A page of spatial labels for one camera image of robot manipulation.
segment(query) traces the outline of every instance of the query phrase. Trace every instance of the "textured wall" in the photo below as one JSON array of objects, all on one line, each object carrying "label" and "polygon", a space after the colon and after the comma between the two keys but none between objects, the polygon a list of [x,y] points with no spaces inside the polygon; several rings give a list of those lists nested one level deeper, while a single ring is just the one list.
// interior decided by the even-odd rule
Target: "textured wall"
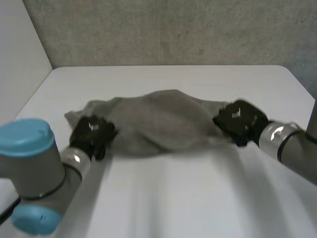
[{"label": "textured wall", "polygon": [[278,64],[317,97],[317,0],[23,0],[53,67]]}]

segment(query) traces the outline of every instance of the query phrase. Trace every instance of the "gray cloth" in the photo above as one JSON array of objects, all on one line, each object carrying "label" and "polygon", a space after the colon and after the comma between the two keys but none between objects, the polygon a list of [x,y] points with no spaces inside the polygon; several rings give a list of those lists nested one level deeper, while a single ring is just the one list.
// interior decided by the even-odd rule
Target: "gray cloth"
[{"label": "gray cloth", "polygon": [[212,118],[226,102],[205,101],[178,90],[153,92],[141,97],[91,101],[65,117],[72,128],[81,116],[96,115],[114,123],[118,135],[113,154],[149,156],[228,143]]}]

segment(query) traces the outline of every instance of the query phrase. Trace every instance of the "black band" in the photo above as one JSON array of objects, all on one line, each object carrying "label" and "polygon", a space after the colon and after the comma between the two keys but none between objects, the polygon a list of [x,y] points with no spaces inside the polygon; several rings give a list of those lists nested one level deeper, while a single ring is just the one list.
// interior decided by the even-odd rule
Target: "black band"
[{"label": "black band", "polygon": [[284,149],[284,146],[286,145],[287,141],[289,140],[289,138],[291,138],[293,135],[295,134],[298,134],[302,132],[301,130],[297,130],[297,131],[294,131],[292,133],[290,133],[286,138],[285,140],[283,140],[283,142],[281,143],[281,145],[279,146],[278,150],[277,150],[277,159],[279,160],[279,162],[282,163],[282,160],[281,160],[281,157],[282,157],[282,151]]},{"label": "black band", "polygon": [[5,222],[13,213],[15,207],[20,203],[21,199],[16,199],[11,206],[9,206],[4,212],[0,214],[0,225]]},{"label": "black band", "polygon": [[305,137],[306,137],[306,139],[309,140],[311,143],[317,144],[317,139],[316,139],[316,138],[310,136],[310,135],[307,134],[307,133],[305,134]]}]

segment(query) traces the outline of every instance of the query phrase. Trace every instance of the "crumpled fabric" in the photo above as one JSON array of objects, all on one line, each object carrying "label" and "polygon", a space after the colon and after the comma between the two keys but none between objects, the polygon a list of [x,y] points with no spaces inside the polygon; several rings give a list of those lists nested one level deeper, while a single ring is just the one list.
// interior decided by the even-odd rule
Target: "crumpled fabric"
[{"label": "crumpled fabric", "polygon": [[81,116],[103,117],[118,130],[110,145],[112,154],[153,156],[230,143],[212,121],[226,104],[163,90],[141,97],[90,101],[83,110],[66,113],[65,118],[74,128]]}]

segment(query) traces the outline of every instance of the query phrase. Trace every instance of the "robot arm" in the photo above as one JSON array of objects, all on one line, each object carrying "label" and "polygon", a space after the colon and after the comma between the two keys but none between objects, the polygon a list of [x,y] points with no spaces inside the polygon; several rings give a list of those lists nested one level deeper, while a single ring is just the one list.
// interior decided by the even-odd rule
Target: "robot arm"
[{"label": "robot arm", "polygon": [[29,234],[49,235],[89,171],[92,157],[105,156],[116,131],[104,119],[82,117],[61,154],[50,126],[40,119],[11,122],[0,128],[0,135],[0,165],[21,199],[11,221]]},{"label": "robot arm", "polygon": [[213,121],[237,146],[253,141],[272,158],[317,185],[317,103],[306,132],[295,124],[268,120],[263,112],[242,100],[220,110]]}]

